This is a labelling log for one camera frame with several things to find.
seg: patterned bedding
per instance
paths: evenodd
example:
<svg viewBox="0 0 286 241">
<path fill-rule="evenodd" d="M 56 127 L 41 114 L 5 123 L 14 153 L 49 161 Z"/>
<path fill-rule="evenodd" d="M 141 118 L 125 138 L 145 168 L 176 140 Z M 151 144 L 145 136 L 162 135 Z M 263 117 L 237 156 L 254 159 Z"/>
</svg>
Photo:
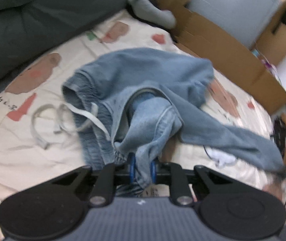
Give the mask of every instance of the patterned bedding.
<svg viewBox="0 0 286 241">
<path fill-rule="evenodd" d="M 166 31 L 141 23 L 121 11 L 45 54 L 0 93 L 0 199 L 84 165 L 78 136 L 53 133 L 53 111 L 44 111 L 36 120 L 39 134 L 52 143 L 47 150 L 40 148 L 30 133 L 31 115 L 44 104 L 58 106 L 63 101 L 62 83 L 83 64 L 102 54 L 134 47 L 185 54 L 173 44 Z M 203 110 L 222 123 L 248 128 L 269 138 L 272 123 L 266 111 L 222 74 L 216 71 L 215 76 Z M 66 126 L 74 126 L 71 115 L 66 114 L 65 120 Z M 259 189 L 273 180 L 273 175 L 241 160 L 218 168 L 203 146 L 182 144 L 176 139 L 169 142 L 163 156 L 187 169 L 196 164 L 206 165 Z M 285 202 L 286 182 L 282 187 Z M 152 187 L 145 194 L 152 192 L 168 194 L 165 186 Z"/>
</svg>

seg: denim fabric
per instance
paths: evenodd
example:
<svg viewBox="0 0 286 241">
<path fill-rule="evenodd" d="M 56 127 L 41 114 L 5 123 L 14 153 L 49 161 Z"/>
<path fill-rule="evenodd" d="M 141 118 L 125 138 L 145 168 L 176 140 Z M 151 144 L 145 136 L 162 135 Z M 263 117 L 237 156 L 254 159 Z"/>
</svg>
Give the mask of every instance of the denim fabric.
<svg viewBox="0 0 286 241">
<path fill-rule="evenodd" d="M 86 163 L 101 169 L 107 163 L 122 163 L 135 152 L 135 188 L 147 186 L 151 183 L 147 164 L 181 128 L 182 142 L 216 148 L 259 169 L 284 174 L 273 142 L 222 125 L 199 109 L 212 80 L 209 60 L 149 48 L 112 52 L 84 65 L 64 83 L 64 98 L 87 111 L 96 103 L 97 117 L 111 135 L 109 142 L 98 128 L 79 134 Z M 74 119 L 78 127 L 84 122 L 77 114 Z"/>
</svg>

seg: bed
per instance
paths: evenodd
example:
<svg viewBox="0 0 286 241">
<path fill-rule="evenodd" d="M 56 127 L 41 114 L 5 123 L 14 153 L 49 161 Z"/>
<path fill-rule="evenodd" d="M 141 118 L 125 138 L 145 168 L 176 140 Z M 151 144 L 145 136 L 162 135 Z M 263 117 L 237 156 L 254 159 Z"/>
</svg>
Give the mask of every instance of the bed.
<svg viewBox="0 0 286 241">
<path fill-rule="evenodd" d="M 83 64 L 111 51 L 135 47 L 186 54 L 176 47 L 166 31 L 139 22 L 123 10 L 94 29 L 46 52 L 0 93 L 1 200 L 85 164 L 76 134 L 53 133 L 55 114 L 52 110 L 44 111 L 36 120 L 38 133 L 51 142 L 46 150 L 39 147 L 30 132 L 31 115 L 44 104 L 58 106 L 63 101 L 62 83 Z M 224 109 L 224 103 L 210 90 L 203 110 L 224 124 L 241 126 L 269 138 L 272 123 L 263 107 L 218 71 L 215 77 L 216 85 L 230 97 L 237 114 Z M 68 113 L 64 120 L 66 126 L 74 126 Z M 219 168 L 203 146 L 182 144 L 175 138 L 163 151 L 163 157 L 186 169 L 196 164 L 205 165 L 259 189 L 274 179 L 274 175 L 242 160 Z M 286 204 L 286 181 L 282 182 L 282 191 L 282 201 Z M 152 186 L 143 195 L 168 195 L 168 188 Z"/>
</svg>

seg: metal bolt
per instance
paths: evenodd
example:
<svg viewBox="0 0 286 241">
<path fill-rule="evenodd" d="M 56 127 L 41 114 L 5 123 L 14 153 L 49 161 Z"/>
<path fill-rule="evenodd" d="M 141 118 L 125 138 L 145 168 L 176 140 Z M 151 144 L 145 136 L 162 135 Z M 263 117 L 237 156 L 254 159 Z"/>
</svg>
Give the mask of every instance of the metal bolt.
<svg viewBox="0 0 286 241">
<path fill-rule="evenodd" d="M 105 204 L 106 199 L 101 196 L 94 196 L 89 199 L 89 202 L 91 202 L 95 206 L 100 206 L 100 205 Z"/>
<path fill-rule="evenodd" d="M 176 199 L 176 201 L 180 205 L 190 205 L 190 204 L 192 204 L 193 199 L 191 197 L 188 197 L 188 196 L 181 196 L 178 199 Z"/>
</svg>

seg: drawstring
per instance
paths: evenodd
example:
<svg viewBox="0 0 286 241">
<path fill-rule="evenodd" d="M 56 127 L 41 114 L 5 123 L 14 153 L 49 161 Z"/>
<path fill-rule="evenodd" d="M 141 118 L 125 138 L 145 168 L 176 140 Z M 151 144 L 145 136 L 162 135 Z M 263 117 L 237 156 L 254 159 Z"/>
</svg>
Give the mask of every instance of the drawstring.
<svg viewBox="0 0 286 241">
<path fill-rule="evenodd" d="M 106 139 L 108 141 L 110 141 L 110 134 L 108 133 L 106 127 L 104 126 L 104 124 L 97 118 L 98 115 L 98 106 L 92 102 L 92 109 L 91 112 L 88 112 L 86 110 L 82 110 L 82 109 L 78 109 L 75 108 L 73 105 L 71 105 L 70 103 L 62 103 L 59 105 L 58 108 L 56 108 L 53 104 L 46 104 L 43 105 L 41 107 L 39 107 L 32 115 L 32 120 L 31 120 L 31 124 L 30 124 L 30 132 L 32 134 L 32 137 L 35 139 L 36 143 L 43 149 L 47 149 L 50 145 L 49 142 L 47 142 L 46 140 L 44 140 L 41 135 L 39 135 L 39 133 L 36 131 L 35 129 L 35 121 L 36 118 L 39 117 L 39 115 L 47 109 L 54 109 L 56 111 L 56 118 L 55 118 L 55 126 L 54 126 L 54 133 L 58 134 L 61 133 L 62 131 L 66 132 L 67 134 L 72 134 L 75 132 L 81 132 L 83 130 L 85 130 L 86 128 L 91 127 L 93 124 L 95 126 L 97 126 L 99 129 L 101 129 L 105 136 Z M 69 109 L 70 111 L 72 111 L 73 113 L 82 115 L 84 117 L 87 118 L 87 120 L 78 128 L 76 129 L 67 129 L 64 125 L 64 121 L 63 121 L 63 112 Z"/>
</svg>

